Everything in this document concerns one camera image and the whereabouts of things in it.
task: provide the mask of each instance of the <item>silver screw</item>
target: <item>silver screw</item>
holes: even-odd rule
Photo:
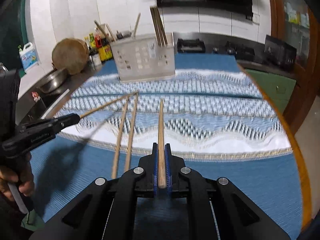
[[[106,180],[104,178],[97,178],[95,181],[95,184],[98,186],[103,185],[106,182]]]
[[[227,178],[220,178],[218,180],[218,182],[221,184],[221,185],[227,185],[229,183],[229,180]]]
[[[134,168],[133,172],[135,174],[141,174],[141,173],[143,173],[143,168],[141,168],[141,167]]]
[[[181,172],[182,173],[184,173],[184,174],[188,174],[188,173],[190,173],[190,168],[188,168],[188,167],[183,167],[183,168],[181,168]]]

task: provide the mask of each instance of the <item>yellow container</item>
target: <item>yellow container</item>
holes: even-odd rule
[[[98,52],[99,52],[99,56],[100,56],[101,61],[105,61],[107,59],[112,58],[112,51],[111,51],[111,47],[109,44],[106,46],[103,46],[102,48],[99,48]]]

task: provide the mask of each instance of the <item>white plastic basket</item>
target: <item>white plastic basket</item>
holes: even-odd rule
[[[168,45],[158,46],[156,37],[141,35],[111,43],[121,82],[150,81],[175,76],[173,33]]]

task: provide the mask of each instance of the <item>detergent bottle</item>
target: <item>detergent bottle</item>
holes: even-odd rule
[[[34,65],[38,65],[36,52],[31,42],[25,44],[23,46],[23,49],[21,49],[21,46],[18,46],[18,48],[19,48],[20,59],[21,59],[24,70],[27,70]]]

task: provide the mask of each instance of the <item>glass door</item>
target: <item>glass door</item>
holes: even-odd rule
[[[284,41],[297,49],[296,63],[306,68],[310,43],[308,6],[304,0],[283,0],[283,3],[285,14]]]

